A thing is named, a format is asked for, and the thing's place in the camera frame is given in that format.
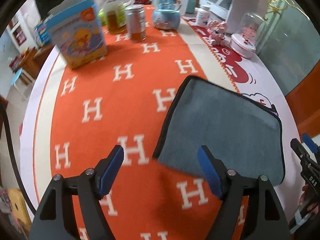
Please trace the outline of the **person's right hand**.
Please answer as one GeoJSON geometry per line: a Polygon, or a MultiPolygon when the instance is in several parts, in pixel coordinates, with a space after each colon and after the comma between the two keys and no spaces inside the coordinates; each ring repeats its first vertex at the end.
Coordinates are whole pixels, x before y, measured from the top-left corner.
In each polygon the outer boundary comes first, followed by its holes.
{"type": "MultiPolygon", "coordinates": [[[[304,202],[306,202],[307,200],[311,199],[311,191],[312,189],[309,187],[309,185],[304,185],[302,187],[302,195],[300,196],[298,205],[302,205],[304,202]]],[[[319,212],[319,201],[314,202],[312,204],[310,204],[307,208],[307,210],[311,213],[314,213],[315,215],[317,215],[317,213],[319,212]]]]}

